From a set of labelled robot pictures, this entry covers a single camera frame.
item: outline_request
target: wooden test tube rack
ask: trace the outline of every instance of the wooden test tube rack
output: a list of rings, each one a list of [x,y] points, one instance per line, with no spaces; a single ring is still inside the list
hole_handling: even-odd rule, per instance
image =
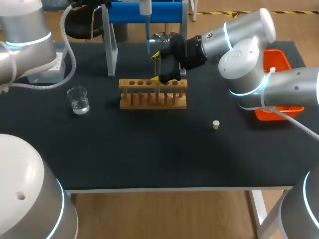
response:
[[[186,109],[187,80],[172,80],[168,84],[155,84],[151,80],[120,79],[121,94],[120,109],[122,110],[176,110]],[[137,92],[147,89],[148,93]],[[178,90],[178,93],[154,93],[154,89]]]

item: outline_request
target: floor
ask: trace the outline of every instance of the floor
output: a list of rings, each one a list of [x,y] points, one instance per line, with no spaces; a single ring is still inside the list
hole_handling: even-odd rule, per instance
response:
[[[198,11],[319,10],[318,0],[199,0]],[[47,13],[53,38],[61,41],[61,13]],[[319,65],[319,15],[274,14],[277,40],[294,40],[306,65]],[[232,18],[198,15],[189,35],[202,34]],[[172,24],[171,31],[178,31]],[[163,31],[153,24],[152,33]],[[129,41],[145,41],[144,26],[129,25]],[[263,191],[270,211],[281,191]],[[73,198],[79,216],[79,239],[255,239],[251,205],[244,191],[81,194]],[[282,238],[277,231],[272,239]]]

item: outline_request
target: blue cylinder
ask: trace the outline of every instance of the blue cylinder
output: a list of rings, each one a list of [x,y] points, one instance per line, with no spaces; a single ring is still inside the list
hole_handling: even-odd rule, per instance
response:
[[[110,23],[145,23],[138,2],[113,2]],[[153,2],[150,23],[181,23],[182,2]]]

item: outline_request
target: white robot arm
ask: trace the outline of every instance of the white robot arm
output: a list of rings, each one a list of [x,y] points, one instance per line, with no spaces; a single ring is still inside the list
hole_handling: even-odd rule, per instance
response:
[[[56,52],[40,0],[0,0],[0,84],[50,69]]]
[[[186,70],[218,62],[230,93],[246,109],[262,106],[261,92],[265,106],[318,106],[319,67],[264,73],[264,50],[275,39],[273,20],[262,8],[189,39],[186,45],[182,36],[173,37],[160,55],[172,54]],[[163,84],[171,79],[159,76]]]

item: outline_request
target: orange bin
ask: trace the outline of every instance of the orange bin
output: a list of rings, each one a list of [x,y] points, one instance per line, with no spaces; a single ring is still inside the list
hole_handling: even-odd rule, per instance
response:
[[[264,53],[264,71],[269,72],[271,67],[276,68],[278,71],[291,70],[291,66],[281,50],[272,49],[265,50]],[[297,114],[303,112],[305,107],[299,106],[276,106],[276,110],[285,113],[286,115],[294,118]],[[272,120],[286,120],[285,118],[269,111],[255,110],[257,118],[261,121],[272,121]]]

